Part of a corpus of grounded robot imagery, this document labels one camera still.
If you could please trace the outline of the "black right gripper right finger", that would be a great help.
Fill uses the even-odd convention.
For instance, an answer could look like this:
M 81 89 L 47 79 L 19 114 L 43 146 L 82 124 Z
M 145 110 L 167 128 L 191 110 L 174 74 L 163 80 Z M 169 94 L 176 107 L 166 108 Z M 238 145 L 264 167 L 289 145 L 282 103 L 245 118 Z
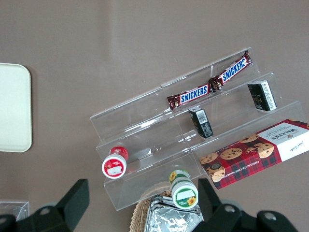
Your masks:
M 208 221 L 219 206 L 222 205 L 208 179 L 198 180 L 198 205 L 204 221 Z

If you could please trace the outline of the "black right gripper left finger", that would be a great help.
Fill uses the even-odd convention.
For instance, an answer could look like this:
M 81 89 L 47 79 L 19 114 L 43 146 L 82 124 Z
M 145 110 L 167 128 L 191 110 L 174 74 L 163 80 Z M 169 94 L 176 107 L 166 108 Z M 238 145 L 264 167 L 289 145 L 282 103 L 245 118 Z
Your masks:
M 79 179 L 57 203 L 56 208 L 69 229 L 75 229 L 90 203 L 87 179 Z

